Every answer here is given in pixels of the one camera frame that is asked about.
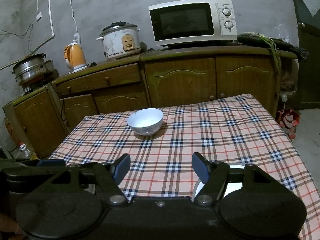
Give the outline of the person's left hand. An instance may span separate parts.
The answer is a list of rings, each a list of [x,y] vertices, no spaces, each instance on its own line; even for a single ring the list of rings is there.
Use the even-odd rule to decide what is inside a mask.
[[[19,225],[14,220],[1,215],[1,239],[20,240],[24,237]]]

